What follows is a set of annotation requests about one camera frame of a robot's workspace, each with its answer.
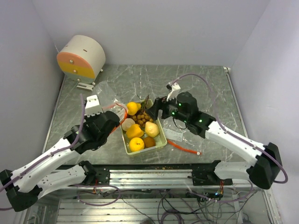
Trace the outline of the pale cream pear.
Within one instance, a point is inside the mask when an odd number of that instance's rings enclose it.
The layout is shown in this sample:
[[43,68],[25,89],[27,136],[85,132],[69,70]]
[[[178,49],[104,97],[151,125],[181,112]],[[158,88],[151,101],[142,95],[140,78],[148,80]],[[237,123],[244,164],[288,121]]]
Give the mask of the pale cream pear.
[[158,136],[160,134],[158,125],[150,121],[146,122],[145,133],[152,138]]

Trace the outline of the yellow pear top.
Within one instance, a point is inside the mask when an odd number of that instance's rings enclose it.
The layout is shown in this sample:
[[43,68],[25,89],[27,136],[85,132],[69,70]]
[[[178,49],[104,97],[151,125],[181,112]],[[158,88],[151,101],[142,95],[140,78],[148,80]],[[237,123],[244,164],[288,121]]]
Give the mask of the yellow pear top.
[[136,113],[141,109],[141,104],[136,102],[129,102],[127,103],[128,115],[134,116]]

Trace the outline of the yellow pear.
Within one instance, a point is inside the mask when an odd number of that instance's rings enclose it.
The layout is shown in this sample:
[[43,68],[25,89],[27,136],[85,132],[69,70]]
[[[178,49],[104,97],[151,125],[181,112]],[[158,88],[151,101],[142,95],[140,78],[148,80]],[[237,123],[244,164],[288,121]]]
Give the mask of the yellow pear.
[[128,115],[134,116],[136,113],[141,109],[141,104],[136,102],[129,102],[127,103]]
[[144,135],[144,131],[138,124],[134,124],[126,131],[126,135],[129,139],[140,138]]

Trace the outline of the yellow orange fruit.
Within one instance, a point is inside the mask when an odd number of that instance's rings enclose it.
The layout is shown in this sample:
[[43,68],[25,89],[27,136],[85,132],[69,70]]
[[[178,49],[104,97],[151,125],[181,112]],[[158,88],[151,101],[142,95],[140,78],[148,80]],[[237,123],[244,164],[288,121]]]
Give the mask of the yellow orange fruit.
[[133,138],[129,142],[129,149],[131,152],[138,152],[143,150],[145,147],[144,141],[142,138]]

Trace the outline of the clear bag orange zipper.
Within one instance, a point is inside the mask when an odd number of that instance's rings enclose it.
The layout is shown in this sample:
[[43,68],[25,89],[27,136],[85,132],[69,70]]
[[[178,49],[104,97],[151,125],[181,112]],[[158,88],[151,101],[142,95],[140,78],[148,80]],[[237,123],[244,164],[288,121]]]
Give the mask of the clear bag orange zipper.
[[98,97],[103,112],[114,112],[120,119],[120,123],[112,133],[119,127],[128,116],[128,108],[122,103],[107,81],[99,82],[93,89],[93,94]]

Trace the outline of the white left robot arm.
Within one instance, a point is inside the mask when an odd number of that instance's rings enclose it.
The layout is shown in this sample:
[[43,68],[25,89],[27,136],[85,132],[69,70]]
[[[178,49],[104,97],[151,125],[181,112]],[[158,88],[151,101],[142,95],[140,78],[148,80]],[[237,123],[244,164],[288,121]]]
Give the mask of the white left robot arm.
[[119,123],[120,118],[111,111],[85,116],[80,125],[73,126],[51,149],[29,164],[14,171],[3,170],[1,190],[6,191],[11,208],[20,212],[58,189],[75,184],[91,185],[96,170],[88,161],[64,171],[55,170],[88,150],[99,149]]

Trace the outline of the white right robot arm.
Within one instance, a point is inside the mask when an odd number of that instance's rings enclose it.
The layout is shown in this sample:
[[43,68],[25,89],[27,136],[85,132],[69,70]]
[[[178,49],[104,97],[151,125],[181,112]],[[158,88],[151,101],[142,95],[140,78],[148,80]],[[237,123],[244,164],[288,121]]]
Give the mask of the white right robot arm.
[[159,112],[162,112],[162,119],[172,117],[182,121],[194,135],[214,141],[244,159],[243,162],[214,162],[214,169],[206,173],[210,184],[239,179],[250,181],[261,189],[270,189],[275,183],[282,161],[279,148],[274,143],[265,145],[230,130],[213,116],[200,111],[196,98],[189,92],[182,92],[171,100],[156,98],[146,113],[156,120]]

